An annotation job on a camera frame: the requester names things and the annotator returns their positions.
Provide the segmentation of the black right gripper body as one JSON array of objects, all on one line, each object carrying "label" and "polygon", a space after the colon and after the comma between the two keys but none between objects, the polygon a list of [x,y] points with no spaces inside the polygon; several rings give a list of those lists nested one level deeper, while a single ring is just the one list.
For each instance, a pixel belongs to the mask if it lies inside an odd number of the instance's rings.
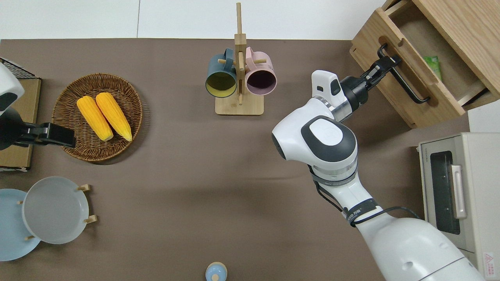
[{"label": "black right gripper body", "polygon": [[361,75],[365,82],[364,88],[371,89],[376,86],[391,69],[390,62],[374,62],[370,68]]}]

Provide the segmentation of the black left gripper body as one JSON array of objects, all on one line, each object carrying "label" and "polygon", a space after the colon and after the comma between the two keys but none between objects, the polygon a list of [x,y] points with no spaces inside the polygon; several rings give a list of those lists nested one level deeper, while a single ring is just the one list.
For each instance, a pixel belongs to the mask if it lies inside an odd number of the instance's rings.
[{"label": "black left gripper body", "polygon": [[61,133],[64,128],[55,123],[23,123],[25,133],[23,134],[23,145],[58,145],[64,146],[61,142]]}]

